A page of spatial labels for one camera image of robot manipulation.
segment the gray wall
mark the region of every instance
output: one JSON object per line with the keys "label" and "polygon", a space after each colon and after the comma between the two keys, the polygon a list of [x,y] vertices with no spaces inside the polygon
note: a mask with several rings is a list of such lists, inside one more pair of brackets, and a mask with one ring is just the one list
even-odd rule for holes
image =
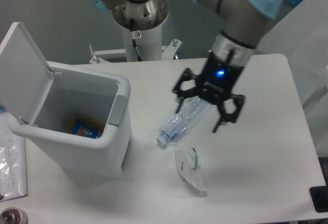
{"label": "gray wall", "polygon": [[[163,44],[177,38],[183,41],[181,58],[205,57],[222,21],[190,0],[168,2],[170,14],[163,26]],[[98,14],[88,0],[0,0],[0,15],[0,41],[12,22],[23,22],[50,61],[86,64],[89,44],[94,50],[124,47],[112,15]]]}

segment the bottle cap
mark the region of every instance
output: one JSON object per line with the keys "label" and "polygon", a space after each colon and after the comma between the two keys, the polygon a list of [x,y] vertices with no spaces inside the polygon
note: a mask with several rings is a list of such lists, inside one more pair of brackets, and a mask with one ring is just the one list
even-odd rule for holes
{"label": "bottle cap", "polygon": [[157,142],[161,145],[161,146],[166,146],[167,145],[167,143],[168,143],[168,141],[166,140],[166,138],[163,136],[163,135],[161,135],[161,134],[159,134],[159,136],[157,137]]}

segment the metal knob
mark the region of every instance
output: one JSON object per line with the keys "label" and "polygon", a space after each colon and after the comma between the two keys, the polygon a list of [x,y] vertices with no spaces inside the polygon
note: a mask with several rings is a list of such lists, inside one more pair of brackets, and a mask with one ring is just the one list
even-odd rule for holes
{"label": "metal knob", "polygon": [[177,44],[178,44],[178,40],[175,38],[175,39],[173,40],[173,46],[176,47]]}
{"label": "metal knob", "polygon": [[0,214],[0,224],[27,224],[27,214],[17,208],[7,208]]}

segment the black object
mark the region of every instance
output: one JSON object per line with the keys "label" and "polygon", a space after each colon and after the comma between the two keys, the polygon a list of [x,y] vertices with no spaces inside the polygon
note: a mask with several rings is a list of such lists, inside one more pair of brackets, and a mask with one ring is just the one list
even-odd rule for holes
{"label": "black object", "polygon": [[321,167],[321,171],[323,174],[323,178],[324,178],[324,182],[326,183],[326,185],[328,185],[328,172],[326,172],[325,168],[328,166],[328,158],[326,157],[318,157],[319,163],[320,163],[320,167]]}
{"label": "black object", "polygon": [[314,224],[321,224],[321,223],[325,222],[326,220],[327,220],[327,218],[326,218],[326,219],[321,219],[321,220],[317,221],[317,222],[314,223]]}
{"label": "black object", "polygon": [[[173,92],[178,95],[180,105],[176,111],[180,110],[184,99],[199,96],[200,98],[217,106],[220,113],[220,119],[213,129],[216,132],[222,123],[235,123],[245,101],[244,95],[236,95],[231,93],[244,67],[230,64],[231,59],[235,54],[231,50],[225,61],[217,58],[212,52],[200,75],[195,75],[191,69],[186,68],[177,84],[173,88]],[[182,90],[183,82],[190,80],[195,81],[195,87],[188,90]],[[227,113],[224,107],[224,102],[232,99],[236,110],[233,113]]]}
{"label": "black object", "polygon": [[242,42],[242,41],[239,41],[239,40],[237,40],[237,39],[235,39],[235,38],[229,36],[229,35],[228,35],[226,32],[224,32],[223,30],[221,31],[221,34],[222,34],[224,37],[226,37],[227,39],[231,40],[232,42],[234,42],[234,43],[236,43],[236,44],[238,44],[238,45],[240,45],[240,46],[243,46],[243,47],[248,48],[248,49],[256,49],[256,46],[253,46],[253,45],[250,45],[250,44],[246,44],[246,43],[244,43],[244,42]]}
{"label": "black object", "polygon": [[310,194],[317,212],[328,212],[328,186],[311,187]]}
{"label": "black object", "polygon": [[130,2],[134,3],[134,4],[143,4],[145,2],[148,2],[149,0],[129,0]]}

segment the screw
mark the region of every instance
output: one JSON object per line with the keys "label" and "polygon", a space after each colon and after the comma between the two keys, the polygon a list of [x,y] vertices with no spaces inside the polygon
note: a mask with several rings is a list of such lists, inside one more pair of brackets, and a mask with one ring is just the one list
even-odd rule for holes
{"label": "screw", "polygon": [[135,32],[135,37],[136,37],[136,38],[141,38],[141,33],[140,33],[139,31],[136,31],[136,32]]}
{"label": "screw", "polygon": [[89,48],[90,48],[91,56],[93,56],[94,55],[94,51],[92,49],[92,45],[89,45]]}

